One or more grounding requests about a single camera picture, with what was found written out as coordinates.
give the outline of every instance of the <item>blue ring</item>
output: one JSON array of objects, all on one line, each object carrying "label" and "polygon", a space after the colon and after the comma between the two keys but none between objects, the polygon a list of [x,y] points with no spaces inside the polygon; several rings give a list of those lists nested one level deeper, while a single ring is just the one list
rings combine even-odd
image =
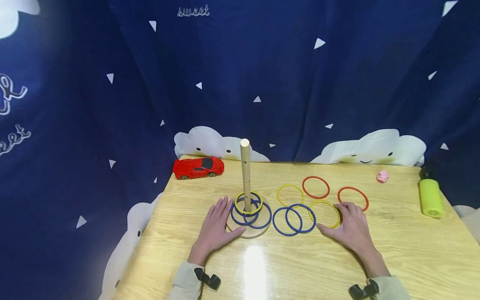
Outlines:
[{"label": "blue ring", "polygon": [[[255,194],[254,192],[250,192],[250,194],[255,195],[258,199],[258,202],[260,202],[260,196],[259,195]],[[235,211],[237,212],[237,214],[239,214],[240,216],[253,216],[253,215],[247,215],[247,214],[241,213],[235,205],[233,207],[235,208]]]},{"label": "blue ring", "polygon": [[[282,209],[288,209],[288,207],[281,207],[281,208],[277,209],[277,210],[273,213],[273,217],[272,217],[273,227],[275,227],[275,229],[278,231],[278,233],[283,234],[284,236],[287,236],[287,237],[293,237],[294,235],[297,235],[297,234],[298,234],[297,231],[295,231],[295,233],[284,233],[284,232],[280,231],[280,230],[278,229],[278,227],[275,225],[275,215],[276,215],[279,211],[281,211]],[[303,226],[303,221],[302,221],[302,219],[301,219],[300,214],[299,214],[295,209],[293,209],[293,208],[291,208],[291,210],[293,210],[293,211],[297,214],[297,216],[299,217],[299,219],[300,219],[300,229],[301,229],[301,227]]]},{"label": "blue ring", "polygon": [[[254,204],[257,204],[257,202],[260,202],[260,201],[252,200],[252,202],[253,202]],[[262,226],[253,226],[253,225],[252,225],[253,222],[251,222],[251,223],[248,224],[248,226],[252,227],[253,229],[262,229],[262,228],[267,227],[268,224],[270,224],[270,222],[272,221],[272,210],[270,209],[270,206],[269,206],[267,203],[264,202],[264,205],[267,206],[268,211],[270,212],[270,218],[269,218],[268,221],[265,223],[265,225],[262,225]],[[243,216],[243,219],[245,220],[245,222],[247,222],[247,217],[246,217],[246,216]]]},{"label": "blue ring", "polygon": [[[239,199],[237,200],[237,202],[238,202],[238,201],[243,201],[243,200],[245,200],[245,198],[242,197],[242,198],[239,198]],[[255,204],[255,206],[258,208],[257,202],[260,202],[260,201],[253,200],[252,202],[253,202],[253,204]],[[235,206],[232,205],[232,208],[230,209],[230,216],[232,217],[232,220],[233,220],[235,223],[237,223],[238,225],[242,225],[242,226],[250,225],[251,223],[255,222],[255,221],[258,219],[258,212],[257,212],[257,213],[255,213],[255,214],[253,214],[253,215],[247,215],[247,216],[255,216],[251,221],[248,221],[248,222],[247,222],[247,219],[245,218],[245,215],[244,215],[244,214],[240,214],[240,215],[243,216],[243,218],[245,219],[246,223],[242,223],[242,222],[240,222],[240,221],[237,221],[237,220],[233,217],[233,208],[234,208],[234,207],[235,207]]]},{"label": "blue ring", "polygon": [[[305,207],[306,209],[308,209],[308,210],[312,213],[312,216],[313,216],[313,225],[312,225],[312,227],[311,227],[310,229],[301,230],[301,227],[300,227],[300,229],[296,229],[295,227],[293,227],[293,226],[290,224],[290,222],[288,221],[287,215],[288,215],[288,213],[289,213],[290,210],[293,210],[293,207],[294,207],[294,206],[302,206],[302,207]],[[315,214],[313,213],[313,210],[312,210],[311,208],[309,208],[308,206],[306,206],[305,204],[301,204],[301,203],[299,203],[299,204],[292,204],[292,205],[290,205],[290,206],[288,207],[287,212],[285,213],[285,220],[287,221],[288,226],[289,226],[290,228],[292,228],[293,231],[298,232],[298,233],[308,233],[308,232],[312,231],[312,230],[315,228],[315,224],[317,224],[317,218],[315,217]]]}]

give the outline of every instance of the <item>yellow-green bottle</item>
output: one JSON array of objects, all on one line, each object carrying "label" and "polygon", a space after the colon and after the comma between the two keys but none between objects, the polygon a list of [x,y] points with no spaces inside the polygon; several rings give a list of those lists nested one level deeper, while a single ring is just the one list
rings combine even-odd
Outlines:
[{"label": "yellow-green bottle", "polygon": [[438,182],[430,177],[430,172],[426,167],[422,167],[420,178],[419,190],[422,213],[432,218],[444,217],[445,210]]}]

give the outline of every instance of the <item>wooden table top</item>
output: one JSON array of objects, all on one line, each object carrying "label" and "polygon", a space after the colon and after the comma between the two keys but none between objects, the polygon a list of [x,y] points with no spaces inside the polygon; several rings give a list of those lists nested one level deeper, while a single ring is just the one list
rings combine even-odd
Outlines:
[{"label": "wooden table top", "polygon": [[[209,207],[219,197],[242,192],[239,161],[224,160],[225,173],[215,178],[176,180],[172,175],[162,198],[117,288],[115,300],[162,300],[171,290],[181,262],[188,258]],[[386,169],[390,180],[380,184],[375,176]],[[365,212],[373,241],[392,274],[399,276],[413,299],[479,299],[480,247],[451,205],[446,216],[433,219],[420,210],[417,183],[419,168],[358,164],[252,163],[252,190],[267,199],[273,210],[281,207],[276,192],[284,184],[301,188],[307,176],[319,176],[330,184],[325,200],[337,203],[344,186],[362,190],[370,200]],[[325,193],[316,179],[306,182],[313,195]],[[282,201],[298,203],[294,188],[281,191]],[[305,204],[316,199],[305,195]],[[364,205],[361,195],[342,192],[343,201]],[[298,209],[311,225],[305,209]],[[334,224],[336,215],[325,204],[314,206],[317,218]],[[289,232],[284,213],[276,222]],[[292,217],[292,224],[298,226]],[[207,261],[207,273],[218,275],[218,291],[205,286],[203,299],[319,300],[350,299],[348,288],[365,283],[356,258],[317,229],[294,237],[280,235],[270,226],[255,239],[237,239]]]}]

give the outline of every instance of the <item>plastic ring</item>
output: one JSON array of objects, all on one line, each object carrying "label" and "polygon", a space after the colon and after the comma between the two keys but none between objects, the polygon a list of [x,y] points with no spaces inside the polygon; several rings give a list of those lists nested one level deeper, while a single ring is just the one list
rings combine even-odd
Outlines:
[{"label": "plastic ring", "polygon": [[[327,193],[325,195],[323,195],[322,197],[317,197],[317,196],[313,196],[313,195],[310,195],[310,193],[307,192],[307,190],[305,189],[305,181],[307,181],[308,179],[310,178],[317,178],[317,179],[320,179],[321,181],[323,181],[325,183],[325,185],[327,185]],[[323,178],[320,178],[320,177],[317,177],[317,176],[309,176],[307,178],[305,178],[301,184],[301,187],[303,188],[303,191],[305,192],[305,194],[309,195],[310,197],[312,198],[315,198],[315,199],[323,199],[325,197],[328,196],[328,194],[330,193],[330,186],[328,185],[328,183],[325,181],[325,179]]]},{"label": "plastic ring", "polygon": [[238,206],[237,201],[238,201],[238,199],[240,198],[240,196],[243,195],[243,193],[240,193],[240,194],[238,194],[238,196],[235,198],[235,201],[233,202],[233,203],[235,204],[235,210],[236,210],[237,213],[239,213],[240,215],[243,215],[243,214],[245,214],[245,215],[253,215],[253,214],[256,214],[256,213],[258,213],[258,212],[262,209],[262,207],[263,207],[263,205],[264,205],[264,200],[263,200],[262,197],[260,197],[258,194],[254,193],[254,192],[250,192],[250,194],[253,194],[253,195],[257,196],[258,200],[260,200],[260,206],[257,207],[257,209],[255,209],[255,210],[252,211],[252,212],[246,212],[246,211],[244,211],[244,210],[239,209],[239,206]]},{"label": "plastic ring", "polygon": [[[257,201],[257,200],[253,200],[252,201],[255,205],[258,205],[257,202],[260,202],[260,201]],[[245,222],[248,223],[248,226],[252,227],[253,229],[262,229],[262,228],[265,228],[268,226],[268,224],[270,224],[270,222],[272,221],[272,209],[270,208],[270,206],[265,203],[265,206],[268,208],[268,211],[270,212],[270,218],[268,219],[268,221],[265,223],[265,225],[262,225],[262,226],[254,226],[252,225],[252,223],[258,218],[258,213],[255,215],[255,218],[253,218],[252,222],[249,222],[247,221],[247,217],[246,216],[243,216],[243,219],[245,220]]]},{"label": "plastic ring", "polygon": [[[275,215],[276,215],[279,211],[281,211],[281,210],[283,210],[283,209],[288,209],[288,207],[281,207],[281,208],[277,209],[277,210],[273,213],[273,217],[272,217],[273,227],[275,227],[275,229],[278,231],[278,233],[283,234],[284,236],[287,236],[287,237],[293,237],[294,235],[297,235],[297,234],[298,234],[297,231],[295,231],[294,233],[285,233],[285,232],[280,231],[280,229],[278,229],[278,227],[277,227],[276,224],[275,224]],[[302,219],[301,219],[301,216],[300,216],[300,214],[298,213],[298,211],[296,211],[295,209],[291,208],[291,210],[293,210],[293,212],[296,213],[297,216],[299,217],[299,219],[300,219],[300,229],[299,229],[299,230],[301,230],[301,227],[303,226],[303,221],[302,221]]]},{"label": "plastic ring", "polygon": [[[253,199],[251,199],[252,202],[253,202],[253,201],[260,202],[260,201],[261,201],[260,196],[258,195],[257,192],[252,191],[252,192],[250,192],[250,194],[255,195],[255,197],[257,197],[257,199],[258,199],[258,200],[253,200]],[[239,196],[242,196],[242,195],[243,195],[243,193],[240,193],[240,194],[237,196],[236,201],[239,201],[240,199],[244,199],[244,197],[239,198]],[[238,213],[239,215],[241,215],[241,216],[244,216],[244,215],[253,216],[253,215],[255,215],[255,214],[258,213],[258,211],[253,211],[253,212],[251,212],[250,214],[242,213],[242,212],[240,212],[240,210],[238,210],[237,206],[234,206],[234,208],[235,208],[235,210],[237,211],[237,213]]]},{"label": "plastic ring", "polygon": [[285,185],[282,185],[277,191],[276,191],[276,198],[278,199],[278,202],[280,202],[280,204],[282,204],[284,207],[288,207],[287,205],[285,205],[285,203],[282,202],[282,200],[280,200],[280,191],[287,187],[287,186],[291,186],[291,187],[294,187],[296,188],[297,190],[300,191],[300,194],[301,194],[301,204],[303,204],[305,202],[305,195],[303,194],[303,192],[301,191],[301,189],[296,186],[296,185],[293,185],[293,184],[285,184]]},{"label": "plastic ring", "polygon": [[[313,220],[312,220],[312,221],[313,221],[313,225],[312,225],[312,227],[310,227],[310,228],[307,229],[307,230],[301,230],[301,228],[300,228],[300,229],[296,229],[295,227],[293,227],[293,226],[290,224],[290,222],[288,221],[288,217],[287,217],[287,216],[288,216],[288,212],[289,212],[290,210],[293,210],[293,208],[294,208],[295,206],[305,207],[305,208],[308,210],[308,212],[309,212],[309,214],[310,214],[311,216],[312,216],[312,214],[313,214]],[[288,226],[289,226],[293,231],[298,232],[298,233],[308,233],[308,232],[312,231],[312,230],[315,228],[315,225],[317,224],[317,218],[315,217],[315,213],[313,213],[313,210],[312,210],[311,208],[309,208],[308,206],[306,206],[305,204],[292,204],[292,205],[290,205],[290,206],[287,208],[287,212],[285,213],[285,220],[287,221]]]},{"label": "plastic ring", "polygon": [[338,193],[336,194],[336,196],[338,198],[338,202],[342,203],[342,200],[340,199],[340,192],[343,191],[343,190],[354,190],[354,191],[359,192],[365,198],[365,201],[367,202],[367,205],[365,206],[365,208],[362,209],[362,211],[364,212],[368,209],[368,206],[370,205],[370,202],[368,201],[367,196],[362,191],[360,191],[359,189],[352,188],[351,186],[346,186],[346,187],[343,187],[340,190],[338,190]]},{"label": "plastic ring", "polygon": [[327,205],[329,205],[331,208],[333,208],[333,210],[335,210],[335,212],[336,212],[336,217],[337,217],[336,223],[335,223],[335,225],[333,225],[333,226],[331,226],[331,227],[327,226],[328,228],[334,229],[335,227],[337,227],[338,225],[340,225],[340,213],[338,212],[338,209],[335,208],[335,206],[333,206],[333,204],[331,204],[330,202],[325,201],[325,200],[318,200],[318,201],[315,201],[315,202],[313,202],[312,204],[310,204],[310,208],[312,208],[312,207],[313,207],[315,204],[317,204],[317,203],[327,204]]},{"label": "plastic ring", "polygon": [[[245,198],[240,198],[240,199],[238,199],[238,201],[243,201],[243,200],[245,200]],[[259,201],[255,201],[255,200],[253,201],[253,204],[255,204],[256,207],[258,207],[257,202],[259,202]],[[235,223],[237,223],[238,225],[242,225],[242,226],[250,225],[251,223],[255,222],[255,221],[258,219],[258,214],[256,214],[255,217],[254,217],[252,220],[250,220],[250,221],[247,221],[247,219],[245,218],[245,215],[241,215],[241,216],[243,216],[243,218],[245,219],[245,223],[242,223],[242,222],[240,222],[240,221],[237,221],[237,220],[234,218],[234,216],[233,216],[233,208],[234,208],[234,206],[232,205],[232,208],[230,209],[230,216],[232,217],[232,220],[233,220]]]}]

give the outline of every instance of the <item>wooden base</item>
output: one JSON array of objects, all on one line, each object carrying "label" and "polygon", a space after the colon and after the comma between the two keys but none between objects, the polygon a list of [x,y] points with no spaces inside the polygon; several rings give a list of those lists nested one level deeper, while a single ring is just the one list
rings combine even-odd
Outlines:
[{"label": "wooden base", "polygon": [[[255,222],[252,223],[252,225],[262,226],[270,218],[270,212],[268,211],[268,208],[266,208],[265,203],[268,204],[268,202],[266,200],[264,200],[264,205],[263,205],[262,209],[260,210],[260,212],[258,212],[258,218],[256,219]],[[239,208],[243,208],[243,202],[239,203]],[[235,219],[237,221],[245,222],[245,220],[243,220],[243,217],[241,215],[239,215],[235,209],[233,209],[233,216],[235,217]],[[247,221],[252,220],[252,218],[254,218],[254,217],[253,216],[247,217]],[[270,227],[271,223],[272,222],[270,221],[268,226],[266,226],[262,229],[254,229],[254,228],[252,228],[248,225],[245,225],[244,227],[247,230],[245,230],[245,232],[240,237],[244,238],[244,239],[253,239],[253,238],[259,237],[267,231],[267,229]],[[235,221],[232,219],[231,215],[228,215],[227,227],[230,229],[230,231],[234,231],[236,228],[238,228],[240,226],[241,225],[238,225],[237,223],[235,223]]]}]

